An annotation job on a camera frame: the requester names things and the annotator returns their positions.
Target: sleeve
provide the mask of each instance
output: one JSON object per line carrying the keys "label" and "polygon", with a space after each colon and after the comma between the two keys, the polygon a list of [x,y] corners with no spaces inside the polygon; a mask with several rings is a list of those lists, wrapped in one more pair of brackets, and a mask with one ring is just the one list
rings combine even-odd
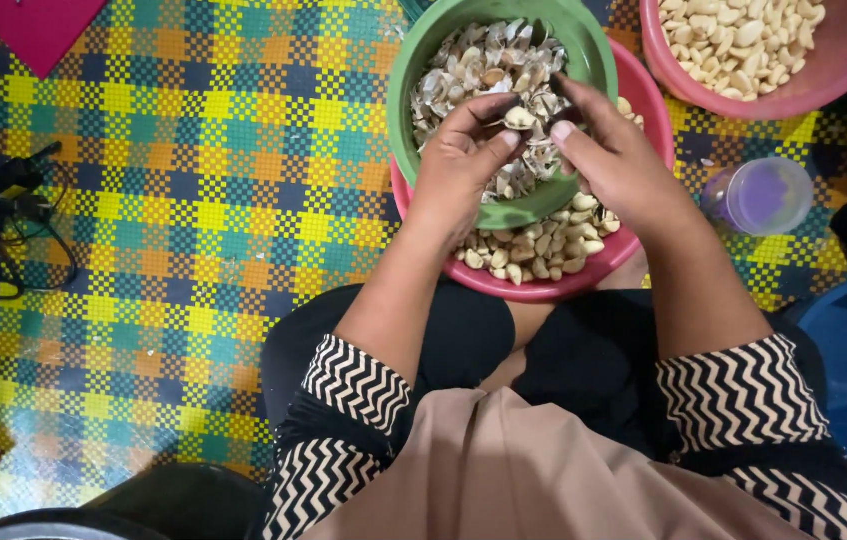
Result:
{"label": "sleeve", "polygon": [[392,463],[410,386],[362,350],[328,335],[286,420],[264,480],[263,538],[296,538]]}
{"label": "sleeve", "polygon": [[780,334],[660,362],[682,439],[671,462],[719,477],[818,539],[847,539],[847,456]]}

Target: checkered mat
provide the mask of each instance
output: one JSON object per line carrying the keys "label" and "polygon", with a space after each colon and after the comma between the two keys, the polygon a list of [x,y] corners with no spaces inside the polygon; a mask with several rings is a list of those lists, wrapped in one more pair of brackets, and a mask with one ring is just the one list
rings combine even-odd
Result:
{"label": "checkered mat", "polygon": [[[586,3],[639,47],[637,0]],[[384,99],[406,28],[396,0],[111,0],[44,81],[0,43],[0,162],[62,141],[45,192],[75,181],[58,228],[81,266],[64,292],[0,305],[0,517],[79,506],[152,462],[262,477],[262,341],[365,281],[399,225]],[[816,177],[793,234],[728,237],[763,308],[847,278],[827,229],[847,201],[847,117],[668,106],[695,192],[775,154]],[[51,240],[26,258],[33,280],[67,270]]]}

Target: purple container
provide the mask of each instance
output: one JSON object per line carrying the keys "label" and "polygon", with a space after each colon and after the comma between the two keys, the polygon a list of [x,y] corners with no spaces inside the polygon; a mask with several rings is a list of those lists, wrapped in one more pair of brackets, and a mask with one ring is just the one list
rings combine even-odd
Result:
{"label": "purple container", "polygon": [[814,182],[804,167],[786,157],[766,157],[714,175],[700,208],[738,232],[769,237],[800,225],[813,203]]}

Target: pink bowl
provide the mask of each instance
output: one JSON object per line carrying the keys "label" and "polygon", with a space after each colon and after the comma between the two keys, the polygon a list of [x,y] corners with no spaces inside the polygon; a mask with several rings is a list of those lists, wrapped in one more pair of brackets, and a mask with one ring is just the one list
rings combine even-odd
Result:
{"label": "pink bowl", "polygon": [[779,90],[755,101],[725,98],[707,90],[670,53],[657,0],[640,0],[643,53],[654,77],[673,95],[722,117],[776,120],[815,111],[847,93],[847,0],[826,0],[826,19],[813,34],[816,48],[806,67]]}
{"label": "pink bowl", "polygon": [[[657,90],[657,83],[634,55],[612,39],[609,44],[616,60],[620,95],[630,101],[635,113],[643,115],[643,128],[647,139],[667,167],[673,169],[673,131],[664,96]],[[400,217],[405,217],[413,198],[413,189],[407,185],[393,158],[390,160],[390,183],[393,186],[396,209],[400,212]],[[637,236],[625,226],[607,236],[604,244],[604,251],[586,259],[583,271],[563,276],[559,281],[541,279],[516,286],[510,281],[491,276],[486,270],[472,270],[452,256],[443,264],[443,272],[455,282],[491,296],[523,303],[550,302],[573,296],[597,285],[630,259],[641,246]]]}

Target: black and beige zigzag pattern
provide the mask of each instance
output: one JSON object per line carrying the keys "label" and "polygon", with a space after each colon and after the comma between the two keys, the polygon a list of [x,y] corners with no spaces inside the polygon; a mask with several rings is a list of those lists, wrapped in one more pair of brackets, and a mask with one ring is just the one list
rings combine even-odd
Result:
{"label": "black and beige zigzag pattern", "polygon": [[265,517],[265,540],[296,538],[352,499],[381,473],[381,463],[336,439],[318,439],[277,457],[268,478],[273,511]]}
{"label": "black and beige zigzag pattern", "polygon": [[341,413],[390,436],[397,413],[410,405],[410,386],[363,350],[328,335],[310,363],[302,387]]}
{"label": "black and beige zigzag pattern", "polygon": [[756,467],[734,469],[724,479],[814,538],[847,540],[847,496],[820,482]]}
{"label": "black and beige zigzag pattern", "polygon": [[797,371],[794,349],[789,339],[772,335],[660,362],[657,384],[680,430],[682,452],[828,437],[828,421]]}

